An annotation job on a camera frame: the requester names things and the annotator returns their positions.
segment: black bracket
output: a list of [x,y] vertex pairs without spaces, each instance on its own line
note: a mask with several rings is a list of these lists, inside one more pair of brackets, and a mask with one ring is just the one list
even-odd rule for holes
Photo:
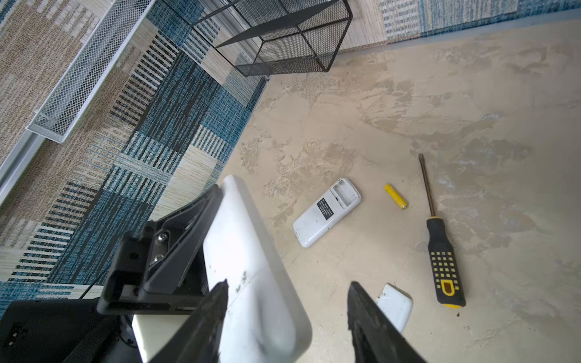
[[117,248],[97,310],[101,314],[190,314],[208,292],[202,244],[222,202],[217,186]]

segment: patterned carpet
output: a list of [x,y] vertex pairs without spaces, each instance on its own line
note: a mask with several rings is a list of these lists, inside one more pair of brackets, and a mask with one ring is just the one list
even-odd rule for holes
[[[581,0],[350,4],[344,50],[578,8]],[[107,8],[106,0],[0,0],[0,160]],[[267,80],[242,77],[196,36],[188,23],[205,13],[197,0],[156,2],[78,127],[62,145],[43,144],[0,206],[0,314],[15,299],[78,297],[125,231],[215,183]],[[215,44],[231,36],[213,22],[196,28]],[[87,297],[99,293],[97,286]]]

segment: white plastic object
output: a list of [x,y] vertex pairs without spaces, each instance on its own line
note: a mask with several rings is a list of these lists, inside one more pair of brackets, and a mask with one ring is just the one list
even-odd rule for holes
[[[204,241],[209,288],[228,281],[221,363],[294,362],[313,331],[299,296],[246,184],[228,175],[224,198]],[[170,340],[187,316],[136,315],[135,338],[144,362]]]
[[300,244],[308,248],[361,202],[361,195],[347,179],[337,180],[293,223]]
[[377,306],[385,314],[389,322],[401,333],[410,319],[414,302],[393,286],[387,284],[381,291]]

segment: screwdriver handle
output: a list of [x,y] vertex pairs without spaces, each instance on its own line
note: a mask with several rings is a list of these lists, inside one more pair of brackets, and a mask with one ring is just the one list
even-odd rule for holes
[[426,225],[430,233],[428,251],[436,286],[436,298],[440,304],[450,308],[466,306],[456,255],[446,236],[446,225],[439,217],[431,217]]

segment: black mesh organizer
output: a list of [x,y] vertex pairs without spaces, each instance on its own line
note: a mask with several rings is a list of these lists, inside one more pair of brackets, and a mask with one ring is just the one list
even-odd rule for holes
[[[221,5],[190,28],[245,77],[329,71],[353,18],[347,0],[221,0]],[[201,30],[214,20],[227,31],[210,38]]]

